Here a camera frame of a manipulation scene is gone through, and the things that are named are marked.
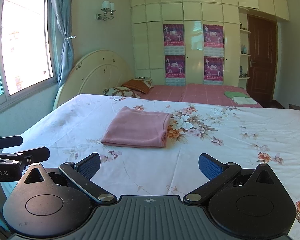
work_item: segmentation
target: folded towel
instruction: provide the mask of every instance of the folded towel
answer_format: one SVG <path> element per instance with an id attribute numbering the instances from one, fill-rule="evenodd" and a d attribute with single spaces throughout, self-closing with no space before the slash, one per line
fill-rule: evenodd
<path id="1" fill-rule="evenodd" d="M 167 145 L 171 115 L 123 107 L 110 123 L 101 143 L 119 147 L 160 148 Z"/>
<path id="2" fill-rule="evenodd" d="M 227 98 L 234 98 L 234 97 L 244 97 L 244 98 L 249 98 L 248 95 L 241 93 L 241 92 L 231 92 L 231 91 L 226 91 L 225 96 Z"/>
<path id="3" fill-rule="evenodd" d="M 258 103 L 252 98 L 234 97 L 232 100 L 238 105 L 257 105 Z"/>

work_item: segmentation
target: folded green towel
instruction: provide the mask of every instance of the folded green towel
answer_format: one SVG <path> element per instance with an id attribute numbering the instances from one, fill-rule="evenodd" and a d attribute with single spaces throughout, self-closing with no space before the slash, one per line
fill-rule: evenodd
<path id="1" fill-rule="evenodd" d="M 242 98 L 249 98 L 248 95 L 241 93 L 241 92 L 231 92 L 231 91 L 226 91 L 225 96 L 227 98 L 234 98 L 234 97 L 242 97 Z"/>

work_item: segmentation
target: door handle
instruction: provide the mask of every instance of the door handle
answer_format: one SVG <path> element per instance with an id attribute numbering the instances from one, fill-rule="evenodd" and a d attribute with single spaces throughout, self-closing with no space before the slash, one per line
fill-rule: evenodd
<path id="1" fill-rule="evenodd" d="M 250 60 L 250 67 L 252 67 L 253 63 L 257 63 L 256 61 L 253 61 L 253 59 Z"/>

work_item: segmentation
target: curtain tieback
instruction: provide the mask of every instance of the curtain tieback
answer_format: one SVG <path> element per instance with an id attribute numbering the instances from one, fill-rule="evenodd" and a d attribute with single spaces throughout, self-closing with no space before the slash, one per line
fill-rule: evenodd
<path id="1" fill-rule="evenodd" d="M 69 37 L 65 37 L 65 40 L 71 40 L 73 38 L 75 38 L 76 36 L 69 36 Z"/>

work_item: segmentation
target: folded pink cloth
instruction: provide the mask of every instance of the folded pink cloth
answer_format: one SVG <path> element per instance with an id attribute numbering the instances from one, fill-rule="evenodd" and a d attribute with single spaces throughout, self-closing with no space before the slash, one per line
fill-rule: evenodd
<path id="1" fill-rule="evenodd" d="M 167 145 L 171 115 L 123 107 L 110 123 L 101 143 L 111 146 L 160 148 Z"/>

